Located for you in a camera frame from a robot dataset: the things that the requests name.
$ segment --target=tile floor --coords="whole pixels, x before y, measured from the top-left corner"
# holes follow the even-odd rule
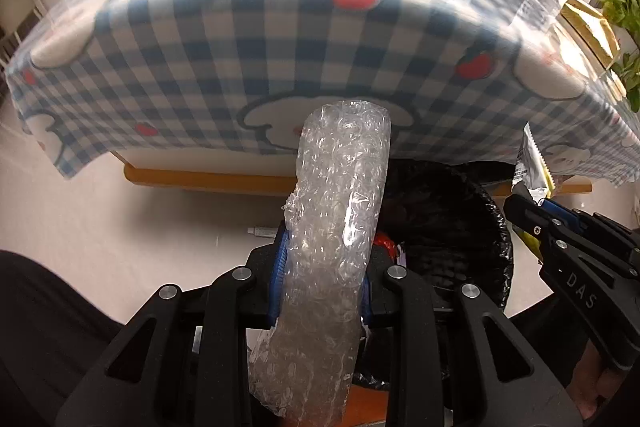
[[[594,184],[562,203],[633,225],[633,188]],[[138,187],[105,155],[63,180],[20,130],[10,101],[0,107],[0,248],[49,267],[114,319],[126,322],[167,282],[190,289],[212,282],[270,242],[247,227],[277,226],[284,198]],[[514,236],[508,315],[549,290],[537,259]]]

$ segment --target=black pants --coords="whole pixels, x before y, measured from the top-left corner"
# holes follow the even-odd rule
[[[586,342],[574,314],[547,298],[514,323],[563,385]],[[53,426],[118,333],[114,322],[46,268],[0,251],[0,425]]]

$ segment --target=metal screw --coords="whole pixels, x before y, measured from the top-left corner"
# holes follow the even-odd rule
[[[389,277],[393,279],[404,279],[404,277],[406,277],[406,268],[399,264],[390,266],[386,269],[386,272],[389,274]]]
[[[246,266],[239,266],[231,275],[233,275],[237,281],[246,281],[251,277],[251,269]]]
[[[480,295],[480,288],[475,284],[463,284],[462,295],[469,297],[470,299],[475,299]]]
[[[158,290],[158,296],[161,299],[164,299],[165,301],[168,301],[169,299],[173,299],[176,295],[178,295],[178,288],[176,288],[172,284],[168,284],[167,286],[162,286],[162,288]]]

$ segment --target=bubble wrap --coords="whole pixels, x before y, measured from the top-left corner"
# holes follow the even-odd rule
[[[305,121],[282,309],[249,357],[250,388],[287,425],[340,422],[360,338],[360,288],[384,191],[391,121],[370,102],[325,105]]]

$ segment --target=blue and white gingham tablecloth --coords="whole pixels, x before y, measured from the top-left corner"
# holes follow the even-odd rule
[[[290,155],[313,109],[360,98],[389,109],[393,156],[514,162],[529,121],[555,173],[635,180],[640,128],[616,83],[520,4],[65,0],[8,81],[67,177],[140,146]]]

